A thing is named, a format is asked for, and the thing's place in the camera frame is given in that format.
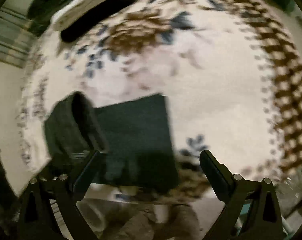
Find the green towel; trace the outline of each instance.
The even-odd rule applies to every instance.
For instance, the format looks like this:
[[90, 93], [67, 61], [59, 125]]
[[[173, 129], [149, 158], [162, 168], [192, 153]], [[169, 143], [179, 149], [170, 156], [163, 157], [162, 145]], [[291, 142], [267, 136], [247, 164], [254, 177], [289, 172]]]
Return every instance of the green towel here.
[[161, 95], [94, 109], [83, 94], [73, 93], [55, 106], [45, 121], [45, 134], [52, 156], [41, 173], [45, 177], [68, 173], [91, 150], [105, 149], [105, 163], [93, 183], [159, 192], [178, 184]]

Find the floor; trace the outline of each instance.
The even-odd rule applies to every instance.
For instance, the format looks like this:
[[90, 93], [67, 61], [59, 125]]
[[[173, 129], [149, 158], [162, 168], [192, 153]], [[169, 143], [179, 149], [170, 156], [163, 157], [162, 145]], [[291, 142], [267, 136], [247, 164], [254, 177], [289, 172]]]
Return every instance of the floor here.
[[[273, 8], [273, 10], [290, 30], [302, 58], [302, 28], [295, 18], [296, 14], [289, 16], [277, 8]], [[22, 69], [0, 62], [0, 156], [7, 171], [8, 180], [18, 195], [32, 177], [32, 174], [26, 171], [20, 158], [19, 130], [16, 126], [17, 102], [20, 97], [22, 76]], [[211, 227], [207, 214], [210, 214], [211, 221], [212, 216], [217, 218], [222, 208], [223, 203], [217, 199], [194, 204], [194, 209], [197, 211], [202, 225], [202, 235]], [[296, 212], [288, 219], [288, 222], [296, 229], [302, 223], [302, 216]]]

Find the black fabric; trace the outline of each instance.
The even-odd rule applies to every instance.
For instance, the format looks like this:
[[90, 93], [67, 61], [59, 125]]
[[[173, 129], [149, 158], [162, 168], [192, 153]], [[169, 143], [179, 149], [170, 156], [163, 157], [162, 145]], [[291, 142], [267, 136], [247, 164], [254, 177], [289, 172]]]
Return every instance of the black fabric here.
[[96, 108], [95, 114], [110, 155], [93, 183], [135, 185], [161, 192], [177, 186], [164, 96]]
[[41, 172], [46, 178], [68, 173], [90, 151], [102, 148], [107, 151], [105, 163], [93, 183], [159, 192], [178, 185], [161, 95], [92, 108], [83, 94], [75, 92], [57, 103], [45, 121], [45, 135], [52, 156]]

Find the screw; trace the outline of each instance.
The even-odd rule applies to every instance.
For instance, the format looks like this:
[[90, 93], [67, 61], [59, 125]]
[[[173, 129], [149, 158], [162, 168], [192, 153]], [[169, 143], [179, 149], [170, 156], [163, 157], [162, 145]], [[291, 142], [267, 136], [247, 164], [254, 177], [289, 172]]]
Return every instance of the screw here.
[[35, 184], [37, 182], [37, 179], [36, 178], [32, 178], [31, 180], [30, 180], [30, 184]]
[[271, 184], [272, 183], [272, 181], [269, 178], [264, 178], [264, 182], [266, 184]]
[[241, 179], [242, 179], [242, 176], [241, 176], [240, 174], [234, 174], [234, 175], [233, 175], [233, 178], [234, 178], [235, 180], [241, 180]]
[[67, 174], [61, 174], [60, 176], [59, 176], [59, 179], [60, 180], [66, 180], [68, 178], [68, 175]]

